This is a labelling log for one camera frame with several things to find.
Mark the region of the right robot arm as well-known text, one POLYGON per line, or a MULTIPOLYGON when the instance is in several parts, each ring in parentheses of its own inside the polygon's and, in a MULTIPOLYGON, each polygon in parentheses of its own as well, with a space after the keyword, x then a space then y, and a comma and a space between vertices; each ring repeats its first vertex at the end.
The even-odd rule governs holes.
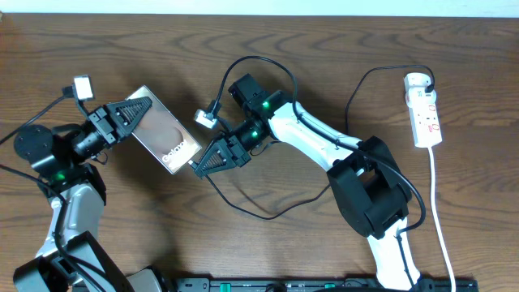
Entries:
POLYGON ((397 236, 407 225, 412 195, 397 176, 387 145, 375 136, 362 141, 334 130, 287 93, 265 91, 249 74, 234 82, 229 93, 247 118, 211 141, 191 165, 196 175, 244 166, 251 150, 267 137, 295 147, 325 170, 341 215, 367 238, 378 282, 387 289, 413 289, 420 273, 404 260, 410 252, 406 237, 397 236))

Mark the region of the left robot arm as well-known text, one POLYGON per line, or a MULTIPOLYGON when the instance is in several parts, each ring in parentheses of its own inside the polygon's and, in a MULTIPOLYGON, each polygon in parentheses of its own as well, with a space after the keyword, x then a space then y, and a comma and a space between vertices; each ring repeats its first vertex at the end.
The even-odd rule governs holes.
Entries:
POLYGON ((46 240, 35 258, 13 275, 19 291, 167 291, 148 266, 126 276, 97 241, 106 187, 88 163, 131 135, 151 109, 149 97, 109 103, 87 112, 85 122, 49 129, 30 119, 15 130, 16 153, 28 161, 53 210, 46 240))

